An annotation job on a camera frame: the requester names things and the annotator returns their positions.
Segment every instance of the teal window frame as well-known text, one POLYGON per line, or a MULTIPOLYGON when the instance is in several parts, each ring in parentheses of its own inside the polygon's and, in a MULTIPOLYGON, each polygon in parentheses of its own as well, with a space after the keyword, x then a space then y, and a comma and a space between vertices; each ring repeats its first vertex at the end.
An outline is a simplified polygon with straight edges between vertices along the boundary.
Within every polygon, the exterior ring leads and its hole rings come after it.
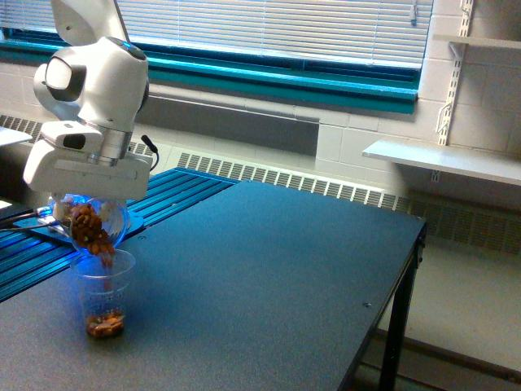
MULTIPOLYGON (((45 63, 67 44, 56 34, 2 29, 0 59, 45 63)), ((421 70, 332 64, 136 44, 151 81, 385 112, 414 113, 421 70)))

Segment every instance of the wall shelf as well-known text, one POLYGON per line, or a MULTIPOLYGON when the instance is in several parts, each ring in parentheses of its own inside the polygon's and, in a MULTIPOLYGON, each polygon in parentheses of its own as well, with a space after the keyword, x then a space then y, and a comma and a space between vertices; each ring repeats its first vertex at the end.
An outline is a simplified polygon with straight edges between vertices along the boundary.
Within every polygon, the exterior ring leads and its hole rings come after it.
POLYGON ((477 47, 489 47, 497 49, 512 49, 521 51, 520 41, 508 41, 505 39, 458 37, 456 35, 434 34, 437 41, 447 41, 452 44, 470 45, 477 47))
POLYGON ((402 165, 521 186, 521 160, 479 150, 384 138, 366 148, 362 155, 402 165))

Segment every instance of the white robot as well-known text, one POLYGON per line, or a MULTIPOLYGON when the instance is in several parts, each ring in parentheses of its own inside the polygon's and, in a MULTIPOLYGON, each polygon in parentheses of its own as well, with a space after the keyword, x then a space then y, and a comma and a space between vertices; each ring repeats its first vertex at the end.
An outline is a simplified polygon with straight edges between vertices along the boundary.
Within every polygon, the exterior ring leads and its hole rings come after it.
POLYGON ((116 0, 51 0, 71 47, 38 68, 34 91, 61 121, 42 127, 24 180, 55 200, 65 193, 115 200, 144 197, 152 159, 129 153, 148 95, 147 57, 129 38, 116 0))

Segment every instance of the plastic cup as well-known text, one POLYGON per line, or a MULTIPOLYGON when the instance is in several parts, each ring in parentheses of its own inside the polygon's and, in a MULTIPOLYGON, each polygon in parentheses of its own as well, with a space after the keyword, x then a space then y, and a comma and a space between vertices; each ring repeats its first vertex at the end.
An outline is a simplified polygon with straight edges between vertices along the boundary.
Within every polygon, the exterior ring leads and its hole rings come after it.
POLYGON ((99 257, 84 256, 71 265, 77 277, 85 329, 95 338, 121 334, 125 327, 125 290, 129 286, 136 259, 116 250, 112 265, 99 257))

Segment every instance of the gray table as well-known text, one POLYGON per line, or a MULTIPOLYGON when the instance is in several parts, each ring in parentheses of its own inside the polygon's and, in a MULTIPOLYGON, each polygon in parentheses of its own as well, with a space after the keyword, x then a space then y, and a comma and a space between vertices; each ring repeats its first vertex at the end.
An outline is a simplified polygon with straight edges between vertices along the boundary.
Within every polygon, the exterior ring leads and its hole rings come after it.
POLYGON ((0 304, 0 389, 341 389, 398 288, 392 389, 424 227, 240 183, 125 242, 138 265, 122 336, 85 334, 69 270, 0 304))

